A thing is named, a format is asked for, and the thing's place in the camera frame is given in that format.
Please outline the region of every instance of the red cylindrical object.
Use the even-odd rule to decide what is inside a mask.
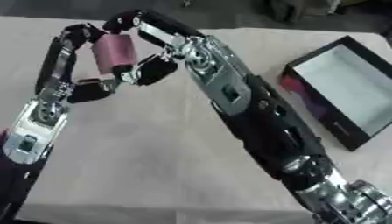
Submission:
[[[134,65],[137,61],[130,35],[105,34],[92,47],[101,74],[111,74],[112,68]]]

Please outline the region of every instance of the table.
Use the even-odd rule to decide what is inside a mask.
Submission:
[[[9,127],[32,97],[51,38],[79,22],[1,17],[0,127]],[[231,46],[293,104],[348,180],[365,179],[392,194],[392,126],[349,152],[297,97],[277,86],[286,63],[345,35],[392,61],[384,38],[253,28],[204,32]],[[133,37],[140,59],[157,50]],[[96,73],[84,47],[75,77]],[[122,85],[107,99],[74,105],[20,217],[53,223],[311,223],[230,135],[182,66],[155,86]]]

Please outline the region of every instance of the open box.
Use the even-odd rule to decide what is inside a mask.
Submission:
[[[281,84],[353,151],[392,123],[392,66],[344,37],[283,71]]]

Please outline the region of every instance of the robotic hand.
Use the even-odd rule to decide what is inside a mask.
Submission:
[[[75,52],[105,34],[91,24],[77,24],[52,40],[37,79],[36,96],[0,137],[0,223],[14,220],[43,169],[53,141],[66,125],[67,102],[104,98],[120,83],[116,79],[72,82]]]
[[[318,223],[389,223],[392,200],[363,180],[348,183],[292,107],[214,36],[163,15],[133,10],[110,19],[104,30],[138,34],[161,46],[167,64],[183,60],[215,111],[245,150],[284,186]],[[155,70],[155,77],[168,73]],[[141,72],[131,83],[145,79]]]
[[[110,33],[78,24],[53,40],[38,77],[37,96],[4,132],[0,222],[13,220],[44,166],[67,121],[65,100],[98,100],[113,94],[121,82],[151,85],[175,72],[180,61],[245,150],[282,181],[318,223],[378,224],[392,219],[391,198],[363,180],[346,182],[291,106],[214,36],[146,10],[121,13],[103,28]],[[138,29],[142,39],[163,51],[133,63],[123,50],[131,43],[120,37],[130,29]],[[94,44],[100,71],[112,73],[114,79],[72,83],[75,51],[85,42]]]

